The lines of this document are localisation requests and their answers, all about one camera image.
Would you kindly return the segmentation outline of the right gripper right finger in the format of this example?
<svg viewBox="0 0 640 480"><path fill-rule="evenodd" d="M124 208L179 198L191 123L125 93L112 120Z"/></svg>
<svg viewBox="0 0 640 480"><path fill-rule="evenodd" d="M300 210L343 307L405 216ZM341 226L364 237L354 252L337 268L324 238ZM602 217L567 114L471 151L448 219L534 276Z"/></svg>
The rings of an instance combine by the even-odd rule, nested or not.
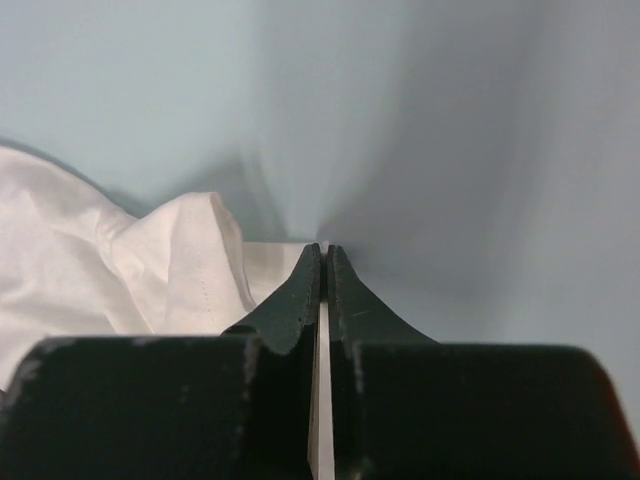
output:
<svg viewBox="0 0 640 480"><path fill-rule="evenodd" d="M635 479L613 384L571 346L439 343L328 250L339 479Z"/></svg>

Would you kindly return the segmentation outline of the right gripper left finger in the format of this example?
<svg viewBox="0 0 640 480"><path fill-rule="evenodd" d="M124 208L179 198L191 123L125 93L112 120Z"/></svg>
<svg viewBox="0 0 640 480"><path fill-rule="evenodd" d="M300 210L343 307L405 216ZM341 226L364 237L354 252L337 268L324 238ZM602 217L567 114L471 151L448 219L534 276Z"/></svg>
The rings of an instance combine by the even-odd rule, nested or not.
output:
<svg viewBox="0 0 640 480"><path fill-rule="evenodd" d="M308 479L321 251L218 336L62 337L1 408L5 479Z"/></svg>

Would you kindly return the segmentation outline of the white printed t shirt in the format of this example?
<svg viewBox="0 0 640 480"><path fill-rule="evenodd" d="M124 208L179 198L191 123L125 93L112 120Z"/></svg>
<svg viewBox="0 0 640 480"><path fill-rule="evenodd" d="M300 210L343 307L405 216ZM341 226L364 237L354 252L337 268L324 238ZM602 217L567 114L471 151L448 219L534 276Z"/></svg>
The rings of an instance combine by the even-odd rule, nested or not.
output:
<svg viewBox="0 0 640 480"><path fill-rule="evenodd" d="M1 151L1 408L38 343L218 336L290 276L303 244L245 242L214 193L134 218L89 184Z"/></svg>

